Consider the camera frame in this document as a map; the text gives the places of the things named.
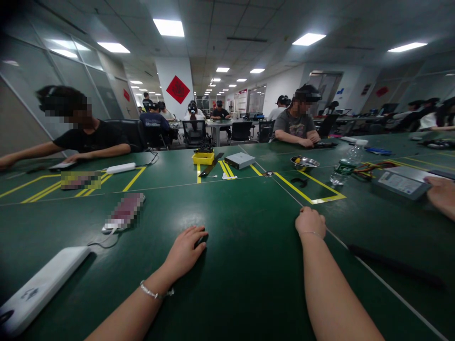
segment phone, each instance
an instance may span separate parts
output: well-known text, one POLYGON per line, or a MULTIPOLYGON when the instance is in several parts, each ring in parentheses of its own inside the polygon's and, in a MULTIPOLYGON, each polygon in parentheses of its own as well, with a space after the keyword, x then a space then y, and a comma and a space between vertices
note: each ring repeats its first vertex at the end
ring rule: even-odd
POLYGON ((146 197, 142 193, 128 193, 117 205, 101 232, 123 231, 130 227, 146 197))

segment sign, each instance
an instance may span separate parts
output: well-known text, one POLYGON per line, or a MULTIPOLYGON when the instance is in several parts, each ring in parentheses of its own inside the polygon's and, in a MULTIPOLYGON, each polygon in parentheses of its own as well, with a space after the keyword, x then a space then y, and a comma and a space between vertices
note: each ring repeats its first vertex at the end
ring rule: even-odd
POLYGON ((174 100, 179 102, 179 104, 182 104, 186 96, 190 93, 190 89, 188 89, 188 87, 177 76, 174 76, 166 91, 174 100))
POLYGON ((125 97, 127 99, 127 101, 129 102, 129 93, 125 89, 123 89, 123 97, 125 97))

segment green workbench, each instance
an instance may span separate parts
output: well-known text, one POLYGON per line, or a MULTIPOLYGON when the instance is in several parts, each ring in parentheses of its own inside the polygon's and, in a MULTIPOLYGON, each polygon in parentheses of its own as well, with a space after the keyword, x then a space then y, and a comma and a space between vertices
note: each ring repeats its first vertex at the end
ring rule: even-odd
MULTIPOLYGON (((365 152, 366 162, 393 159, 419 169, 455 171, 455 153, 420 146, 409 134, 365 139, 395 153, 365 152)), ((92 246, 87 260, 19 339, 82 340, 162 264, 181 231, 205 225, 207 251, 175 284, 175 295, 166 299, 146 339, 314 340, 294 228, 302 205, 325 215, 331 231, 326 242, 386 340, 455 338, 454 223, 426 199, 413 202, 355 178, 331 188, 333 166, 351 147, 338 143, 335 149, 309 151, 280 142, 219 147, 215 153, 225 156, 254 156, 255 168, 219 164, 200 183, 193 150, 159 152, 159 159, 145 168, 140 166, 151 160, 150 153, 95 160, 72 171, 127 162, 136 162, 138 169, 104 176, 99 189, 85 192, 52 187, 60 178, 49 177, 55 174, 46 170, 20 175, 58 160, 20 162, 0 177, 0 305, 61 249, 104 239, 104 221, 127 191, 146 196, 132 228, 112 248, 92 246), (290 164, 298 154, 321 164, 309 178, 290 164), (223 169, 238 178, 222 180, 223 169), (276 174, 260 176, 265 171, 276 174), (308 178, 308 185, 293 186, 296 177, 308 178), (438 275, 447 289, 361 263, 344 244, 438 275)))

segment ceiling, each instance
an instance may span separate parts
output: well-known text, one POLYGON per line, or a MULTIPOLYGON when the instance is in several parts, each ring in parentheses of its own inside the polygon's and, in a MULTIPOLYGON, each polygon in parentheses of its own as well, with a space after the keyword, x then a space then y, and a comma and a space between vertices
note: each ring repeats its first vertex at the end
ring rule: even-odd
MULTIPOLYGON (((455 49, 453 0, 41 0, 87 32, 87 39, 119 42, 128 79, 159 92, 154 57, 189 57, 193 88, 202 95, 229 89, 239 78, 257 81, 302 63, 382 67, 455 49), (161 36, 152 18, 181 20, 185 38, 161 36), (305 33, 327 35, 311 46, 292 42, 305 33), (228 40, 227 37, 266 42, 228 40), (427 46, 387 50, 411 42, 427 46), (217 67, 229 67, 217 73, 217 67), (263 68, 251 74, 253 68, 263 68)), ((235 89, 241 89, 237 83, 235 89)))

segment black t-shirt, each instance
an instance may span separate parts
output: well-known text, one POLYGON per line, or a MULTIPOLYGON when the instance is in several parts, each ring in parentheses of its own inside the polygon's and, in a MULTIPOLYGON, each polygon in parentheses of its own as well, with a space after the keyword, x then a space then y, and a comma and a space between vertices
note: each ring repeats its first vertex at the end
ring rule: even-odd
POLYGON ((120 129, 101 120, 93 134, 88 135, 82 129, 71 129, 53 142, 60 148, 77 150, 79 153, 89 153, 119 144, 129 144, 127 137, 120 129))
POLYGON ((150 106, 153 104, 153 101, 151 99, 143 99, 142 100, 142 105, 144 106, 144 109, 146 112, 150 111, 150 106))
POLYGON ((229 115, 228 111, 224 108, 222 108, 220 111, 218 111, 217 108, 213 109, 212 116, 214 117, 221 117, 221 119, 226 118, 226 116, 229 115))

